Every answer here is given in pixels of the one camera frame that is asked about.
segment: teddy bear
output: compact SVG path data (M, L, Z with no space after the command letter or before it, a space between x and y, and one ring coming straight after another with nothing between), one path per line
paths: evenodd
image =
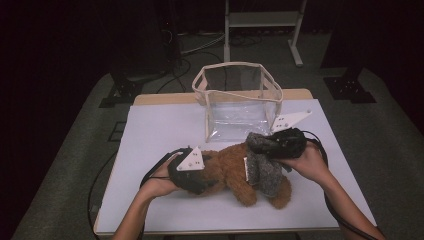
M264 194L276 209L284 208L291 198L291 184L283 175L282 164L255 147L267 145L260 134L249 133L246 141L220 151L202 151L204 169L199 178L208 184L201 196L211 195L228 187L244 206L257 201L257 192Z

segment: gray carpet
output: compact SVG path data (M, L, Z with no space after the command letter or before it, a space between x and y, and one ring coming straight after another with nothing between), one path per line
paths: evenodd
M294 65L287 46L288 37L263 37L259 44L233 47L232 61L261 63L283 88L309 89L319 99L381 230L388 239L424 239L423 136L391 97L384 82L367 69L362 71L359 81L377 103L352 104L346 100L333 100L323 77L338 76L344 69L319 68L329 34L300 35L298 48L304 61L302 68ZM186 50L210 40L198 36L181 38ZM202 52L223 58L222 46ZM185 59L191 63L191 68L180 79L187 91L191 91L191 82L202 66L218 63L216 57L205 53ZM187 69L188 64L183 62L175 73L178 75ZM149 82L143 93L155 93L172 78L168 75ZM130 106L117 104L113 108L99 108L112 85L113 81L107 74L92 90L13 239L94 239L87 212L90 186L100 168L118 149L119 143L110 141L109 137L116 123L126 120ZM179 83L173 81L161 93L181 91ZM113 159L94 185L90 202L93 222L112 165ZM299 236L304 240L342 239L339 231L299 232ZM236 239L260 238L295 239L295 236L236 236ZM161 239L161 236L148 236L146 239ZM176 239L218 240L227 239L227 236L177 236Z

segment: clear plastic box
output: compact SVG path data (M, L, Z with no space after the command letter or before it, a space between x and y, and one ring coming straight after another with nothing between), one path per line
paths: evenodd
M206 108L206 142L244 141L249 132L269 135L281 111L283 91L261 64L204 66L192 88Z

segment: person's left hand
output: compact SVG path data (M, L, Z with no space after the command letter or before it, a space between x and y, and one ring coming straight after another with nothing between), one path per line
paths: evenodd
M151 178L140 188L152 197L161 197L179 190L175 184L169 180L168 165L175 157L168 159L154 172Z

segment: dark background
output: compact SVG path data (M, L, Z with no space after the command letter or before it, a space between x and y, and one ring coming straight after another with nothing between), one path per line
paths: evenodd
M223 31L224 1L155 2L156 18L147 0L0 1L1 238L13 234L86 97L112 64L163 70L172 67L175 55L163 46L160 30ZM234 0L231 7L269 11L300 4L265 2ZM176 10L173 24L169 3ZM424 132L423 12L422 1L309 0L302 32L333 30L322 67L359 59ZM151 51L137 48L134 40ZM157 62L147 66L143 61L152 54Z

